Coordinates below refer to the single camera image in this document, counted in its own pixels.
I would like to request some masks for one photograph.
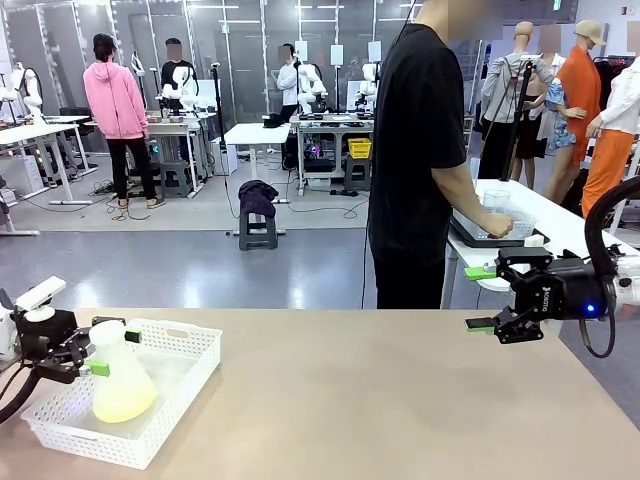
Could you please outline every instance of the white plastic basket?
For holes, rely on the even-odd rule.
[[[505,213],[513,218],[513,230],[500,240],[524,240],[531,236],[536,226],[536,219],[534,217],[522,211],[511,202],[507,203]],[[453,210],[453,216],[458,223],[469,232],[469,235],[471,235],[474,240],[487,240],[489,238],[487,232],[455,209]]]
[[[129,343],[158,390],[154,405],[121,424],[92,411],[93,377],[78,378],[24,411],[42,446],[146,469],[220,364],[222,331],[196,325],[134,319],[140,344]]]

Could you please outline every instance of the gray shirt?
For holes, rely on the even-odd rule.
[[[522,60],[527,52],[514,52],[496,59],[482,87],[482,116],[490,122],[512,123],[522,90],[524,71],[527,64]],[[540,57],[531,59],[535,73],[542,83],[549,86],[553,74]]]

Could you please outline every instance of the black tray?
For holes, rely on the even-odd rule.
[[[472,248],[524,247],[524,240],[500,240],[494,238],[487,238],[486,240],[476,240],[469,234],[469,232],[467,232],[462,227],[462,225],[460,225],[460,222],[458,222],[458,220],[453,215],[451,216],[451,226],[458,233],[458,235],[460,235],[462,243]],[[550,238],[537,228],[533,229],[533,233],[531,235],[542,235],[544,237],[545,245],[550,241]]]

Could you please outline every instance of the floral dress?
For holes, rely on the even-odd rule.
[[[558,105],[562,105],[565,108],[569,108],[567,103],[567,96],[564,93],[562,83],[557,78],[553,81],[547,92],[547,97],[544,101],[547,108],[553,112],[558,111]],[[551,138],[550,146],[554,150],[558,148],[564,148],[576,143],[575,134],[569,131],[569,123],[567,117],[564,115],[556,115],[556,121],[554,125],[553,137]]]

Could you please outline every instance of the woman in pink hoodie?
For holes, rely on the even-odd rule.
[[[84,88],[89,107],[98,127],[107,138],[113,185],[120,208],[129,206],[127,198],[127,147],[142,177],[147,208],[164,205],[156,196],[147,150],[147,116],[144,102],[129,69],[113,63],[116,46],[113,38],[104,33],[93,37],[96,62],[84,72]]]

